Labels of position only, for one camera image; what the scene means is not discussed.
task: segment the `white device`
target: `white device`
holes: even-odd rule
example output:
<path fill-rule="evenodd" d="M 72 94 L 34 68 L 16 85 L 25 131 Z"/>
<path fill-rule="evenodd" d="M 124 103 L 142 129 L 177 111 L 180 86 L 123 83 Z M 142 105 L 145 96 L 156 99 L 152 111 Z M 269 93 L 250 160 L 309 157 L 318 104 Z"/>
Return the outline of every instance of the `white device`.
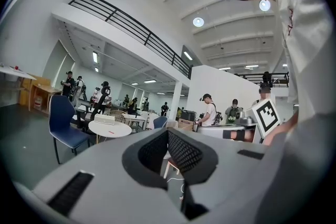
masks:
<path fill-rule="evenodd" d="M 94 120 L 95 120 L 94 122 L 114 125 L 115 118 L 114 116 L 96 114 Z"/>
<path fill-rule="evenodd" d="M 251 117 L 258 123 L 261 138 L 264 139 L 281 122 L 271 99 L 265 99 L 246 110 L 245 117 Z"/>

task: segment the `round ceiling light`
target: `round ceiling light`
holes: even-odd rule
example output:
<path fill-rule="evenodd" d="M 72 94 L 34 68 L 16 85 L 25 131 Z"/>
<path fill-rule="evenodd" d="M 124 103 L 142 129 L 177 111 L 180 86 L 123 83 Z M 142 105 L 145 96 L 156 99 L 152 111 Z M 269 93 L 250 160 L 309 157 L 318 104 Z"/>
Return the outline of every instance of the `round ceiling light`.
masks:
<path fill-rule="evenodd" d="M 259 8 L 263 11 L 266 12 L 271 8 L 271 2 L 269 0 L 261 0 L 259 2 Z"/>
<path fill-rule="evenodd" d="M 193 24 L 194 26 L 196 27 L 201 27 L 204 25 L 204 20 L 200 17 L 196 17 L 194 20 L 193 20 Z"/>

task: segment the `black mesh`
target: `black mesh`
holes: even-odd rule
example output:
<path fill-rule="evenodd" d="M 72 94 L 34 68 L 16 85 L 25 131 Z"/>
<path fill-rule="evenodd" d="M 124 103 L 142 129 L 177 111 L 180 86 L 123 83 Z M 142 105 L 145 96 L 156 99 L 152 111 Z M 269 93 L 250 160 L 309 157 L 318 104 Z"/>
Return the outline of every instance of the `black mesh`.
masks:
<path fill-rule="evenodd" d="M 179 136 L 169 133 L 169 146 L 168 150 L 173 160 L 176 162 L 177 167 L 183 172 L 188 172 L 194 168 L 203 158 L 202 152 L 184 141 Z"/>
<path fill-rule="evenodd" d="M 167 135 L 165 133 L 143 145 L 139 152 L 139 161 L 153 172 L 160 173 L 162 159 L 167 153 Z"/>

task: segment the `blue chair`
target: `blue chair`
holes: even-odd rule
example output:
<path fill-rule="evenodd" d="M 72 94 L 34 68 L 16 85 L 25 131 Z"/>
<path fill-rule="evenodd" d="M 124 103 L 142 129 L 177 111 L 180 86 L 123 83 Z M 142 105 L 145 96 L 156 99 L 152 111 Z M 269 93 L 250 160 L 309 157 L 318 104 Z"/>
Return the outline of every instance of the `blue chair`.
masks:
<path fill-rule="evenodd" d="M 165 127 L 168 119 L 164 116 L 158 117 L 153 121 L 154 129 Z"/>
<path fill-rule="evenodd" d="M 89 135 L 70 126 L 70 121 L 75 114 L 75 108 L 69 99 L 63 95 L 53 95 L 49 104 L 49 131 L 54 138 L 54 148 L 58 164 L 58 152 L 56 140 L 65 144 L 77 155 L 78 148 L 85 141 L 90 146 Z"/>

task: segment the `black metal railing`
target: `black metal railing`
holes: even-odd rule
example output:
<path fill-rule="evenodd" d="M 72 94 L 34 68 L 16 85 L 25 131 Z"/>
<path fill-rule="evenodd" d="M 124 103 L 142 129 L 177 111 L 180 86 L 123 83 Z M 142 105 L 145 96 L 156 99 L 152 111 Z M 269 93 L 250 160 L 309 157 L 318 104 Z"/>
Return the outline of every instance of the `black metal railing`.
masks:
<path fill-rule="evenodd" d="M 257 85 L 266 83 L 271 87 L 288 87 L 289 73 L 235 74 Z"/>
<path fill-rule="evenodd" d="M 156 34 L 142 23 L 105 0 L 72 0 L 69 5 L 82 9 L 133 37 L 190 79 L 191 69 Z"/>

